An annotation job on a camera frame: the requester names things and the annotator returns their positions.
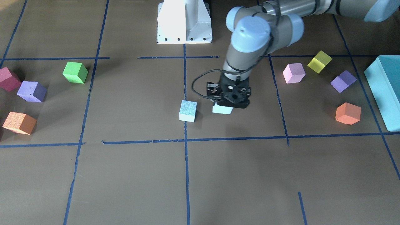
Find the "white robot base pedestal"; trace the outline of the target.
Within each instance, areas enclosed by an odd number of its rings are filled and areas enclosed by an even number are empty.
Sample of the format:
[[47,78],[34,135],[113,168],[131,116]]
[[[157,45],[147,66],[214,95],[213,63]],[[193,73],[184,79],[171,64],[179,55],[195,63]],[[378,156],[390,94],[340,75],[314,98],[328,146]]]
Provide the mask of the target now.
[[213,40],[210,6],[204,0],[165,0],[158,4],[158,44],[208,44]]

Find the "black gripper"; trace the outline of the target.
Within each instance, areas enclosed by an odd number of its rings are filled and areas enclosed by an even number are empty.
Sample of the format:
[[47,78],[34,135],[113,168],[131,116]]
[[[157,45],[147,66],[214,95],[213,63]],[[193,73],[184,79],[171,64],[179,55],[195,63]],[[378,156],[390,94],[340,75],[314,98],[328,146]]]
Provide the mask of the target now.
[[220,106],[245,109],[250,104],[250,96],[249,78],[234,81],[222,73],[217,84],[212,82],[206,84],[206,98],[216,101]]

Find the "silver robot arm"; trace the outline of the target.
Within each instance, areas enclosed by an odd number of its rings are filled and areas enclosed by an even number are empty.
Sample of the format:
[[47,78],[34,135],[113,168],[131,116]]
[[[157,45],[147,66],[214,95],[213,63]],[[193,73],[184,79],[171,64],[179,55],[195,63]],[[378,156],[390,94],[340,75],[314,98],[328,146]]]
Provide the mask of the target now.
[[268,0],[253,7],[237,6],[226,17],[232,32],[221,76],[208,82],[204,98],[220,106],[246,108],[249,76],[264,56],[299,41],[303,17],[324,13],[381,22],[399,8],[398,0]]

